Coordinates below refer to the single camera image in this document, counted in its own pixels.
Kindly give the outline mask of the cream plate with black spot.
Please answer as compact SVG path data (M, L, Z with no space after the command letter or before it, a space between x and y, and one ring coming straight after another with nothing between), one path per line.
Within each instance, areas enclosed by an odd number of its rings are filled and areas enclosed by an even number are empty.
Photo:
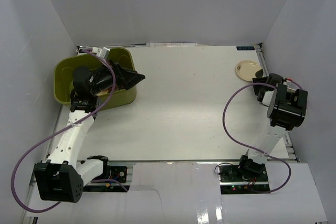
M253 78L262 78L264 71L262 67L251 60L243 60L235 67L236 74L244 81L252 82Z

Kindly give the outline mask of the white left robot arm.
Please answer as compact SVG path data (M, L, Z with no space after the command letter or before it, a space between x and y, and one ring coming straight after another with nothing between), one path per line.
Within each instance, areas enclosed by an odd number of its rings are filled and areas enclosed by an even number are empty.
M98 95L115 87L129 90L145 79L145 75L112 60L94 71L87 66L77 67L72 76L68 129L49 157L34 166L39 195L45 201L76 203L87 184L111 177L106 156L90 156L77 163L83 141L97 116Z

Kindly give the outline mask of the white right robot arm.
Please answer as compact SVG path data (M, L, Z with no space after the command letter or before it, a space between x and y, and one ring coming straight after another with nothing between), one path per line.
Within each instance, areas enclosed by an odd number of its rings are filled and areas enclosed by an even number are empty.
M263 174L268 155L279 140L303 123L308 102L306 90L302 88L294 90L288 87L288 80L278 74L254 77L252 82L270 85L254 86L257 101L268 107L269 126L265 136L255 144L255 148L248 149L240 158L237 175L245 182Z

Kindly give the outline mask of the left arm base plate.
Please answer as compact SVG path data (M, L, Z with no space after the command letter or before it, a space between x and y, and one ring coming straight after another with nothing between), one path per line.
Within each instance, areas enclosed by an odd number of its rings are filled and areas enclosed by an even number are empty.
M127 190L130 189L128 170L127 166L111 166L109 173L109 179L118 181L126 190L116 182L105 180L103 182L89 184L84 187L83 191L90 193L126 193Z

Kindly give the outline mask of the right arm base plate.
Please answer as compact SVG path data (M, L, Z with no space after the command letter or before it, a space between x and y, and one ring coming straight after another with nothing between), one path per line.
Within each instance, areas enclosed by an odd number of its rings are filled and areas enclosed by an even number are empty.
M260 175L243 175L238 165L224 162L214 168L219 178L222 195L267 194L270 191L269 179L264 169Z

